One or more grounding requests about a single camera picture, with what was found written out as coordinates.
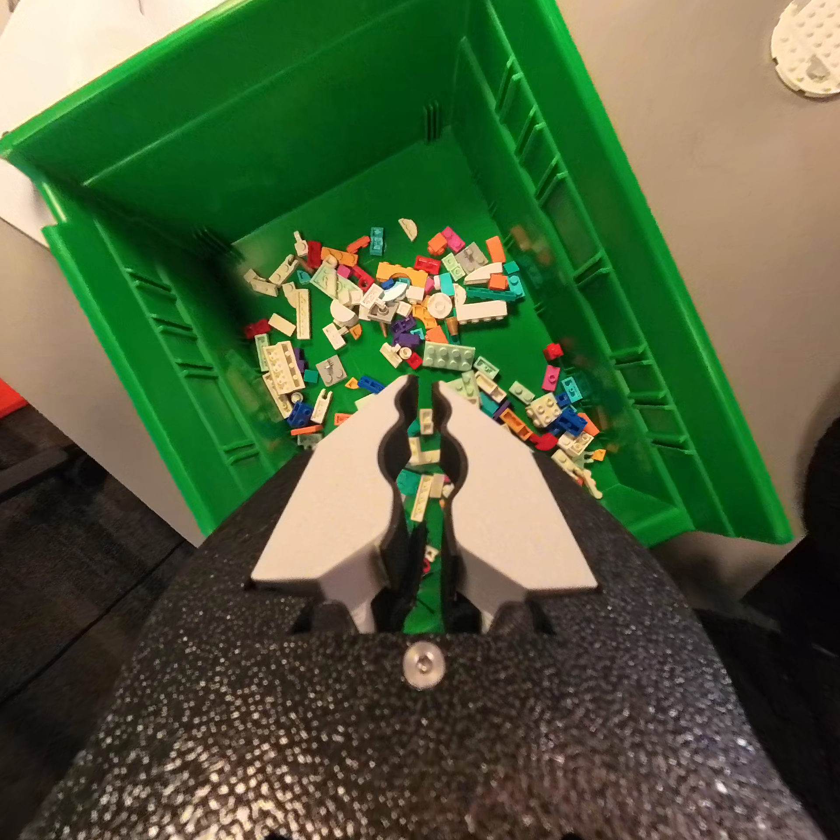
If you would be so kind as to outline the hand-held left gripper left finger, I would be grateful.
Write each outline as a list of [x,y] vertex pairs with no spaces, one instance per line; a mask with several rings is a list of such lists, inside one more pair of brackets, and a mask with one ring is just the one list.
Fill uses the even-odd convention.
[[398,633],[421,582],[421,527],[396,479],[411,457],[418,379],[403,375],[308,457],[251,572],[259,587],[342,604],[363,633]]

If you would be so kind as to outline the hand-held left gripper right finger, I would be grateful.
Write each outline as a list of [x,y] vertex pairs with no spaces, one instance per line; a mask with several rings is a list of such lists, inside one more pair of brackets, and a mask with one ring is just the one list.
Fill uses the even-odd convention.
[[505,605],[596,591],[544,458],[445,383],[435,384],[435,423],[453,486],[440,571],[446,632],[485,633]]

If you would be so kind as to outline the pile of colourful lego pieces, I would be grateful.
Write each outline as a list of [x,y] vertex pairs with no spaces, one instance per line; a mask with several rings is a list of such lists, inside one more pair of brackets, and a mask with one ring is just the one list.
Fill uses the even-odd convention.
[[[411,457],[396,484],[402,493],[408,524],[421,527],[421,577],[436,563],[441,569],[444,513],[453,490],[451,479],[439,464],[440,437],[435,423],[438,382],[447,384],[469,404],[504,426],[536,458],[544,458],[542,468],[548,482],[566,476],[564,488],[581,488],[595,500],[603,497],[585,460],[585,452],[597,435],[595,425],[578,411],[576,400],[558,400],[556,387],[563,380],[562,374],[556,374],[548,389],[537,392],[516,383],[513,398],[525,411],[525,416],[520,416],[511,405],[508,391],[497,381],[497,367],[473,346],[451,343],[448,331],[439,324],[443,316],[456,319],[461,326],[503,320],[508,315],[507,299],[471,300],[461,280],[440,285],[427,278],[428,271],[391,264],[384,271],[376,267],[375,277],[368,276],[362,281],[363,290],[356,291],[364,275],[362,267],[339,268],[340,263],[338,257],[324,257],[319,268],[308,269],[311,286],[320,289],[330,301],[332,313],[325,335],[333,349],[339,348],[342,329],[349,331],[352,327],[361,332],[364,320],[373,322],[383,315],[388,334],[381,353],[397,373],[389,384],[403,375],[418,379],[417,415],[407,430]],[[307,426],[293,425],[291,432],[317,438],[314,448],[300,453],[277,475],[279,479],[289,479],[291,484],[289,497],[280,504],[280,514],[315,447],[389,385],[384,383],[383,374],[358,377],[362,397],[356,403],[355,412],[347,415],[342,423],[324,429],[322,421],[327,418],[333,396],[338,394],[338,385],[353,371],[346,370],[337,354],[328,357],[318,365],[324,383],[314,404],[304,400],[293,403],[289,394],[303,387],[296,366],[296,348],[292,341],[280,341],[264,351],[268,369],[263,378],[275,405],[285,406],[285,420],[298,421],[305,413],[310,415]]]

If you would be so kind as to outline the green plastic bin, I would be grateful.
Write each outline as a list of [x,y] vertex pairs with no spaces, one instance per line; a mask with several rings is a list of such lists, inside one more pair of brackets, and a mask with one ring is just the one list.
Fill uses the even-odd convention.
[[395,368],[379,315],[325,326],[324,257],[461,280],[439,322],[515,384],[576,400],[606,510],[645,547],[791,525],[555,2],[229,2],[2,138],[45,238],[206,536],[300,453],[263,378],[296,345],[324,429]]

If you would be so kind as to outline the white round lego baseplate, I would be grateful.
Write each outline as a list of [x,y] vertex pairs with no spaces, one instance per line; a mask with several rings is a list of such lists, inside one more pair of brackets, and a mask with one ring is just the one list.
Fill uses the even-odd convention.
[[837,97],[839,2],[790,2],[773,30],[770,55],[787,88],[806,98]]

